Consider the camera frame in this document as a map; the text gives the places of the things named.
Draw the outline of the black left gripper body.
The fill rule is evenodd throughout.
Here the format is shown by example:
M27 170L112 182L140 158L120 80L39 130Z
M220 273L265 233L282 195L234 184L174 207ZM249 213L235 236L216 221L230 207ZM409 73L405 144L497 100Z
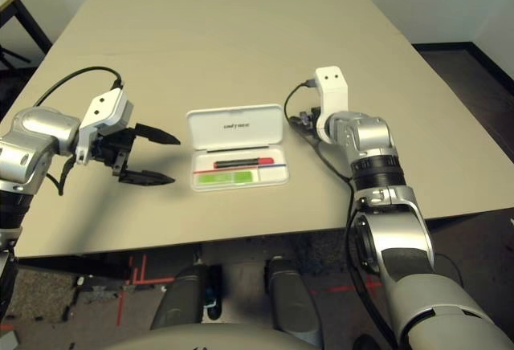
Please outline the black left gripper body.
M107 136L99 135L93 144L93 160L110 167L113 176L122 176L136 136L134 128L125 128Z

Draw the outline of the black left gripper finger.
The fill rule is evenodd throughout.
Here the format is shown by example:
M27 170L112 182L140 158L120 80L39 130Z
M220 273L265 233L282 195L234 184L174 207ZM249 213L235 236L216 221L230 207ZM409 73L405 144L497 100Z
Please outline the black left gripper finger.
M119 175L119 182L140 186L173 184L175 180L165 174L143 170L140 172L125 170Z
M137 136L142 136L147 140L158 144L174 144L180 145L181 141L172 134L148 125L136 123L135 133Z

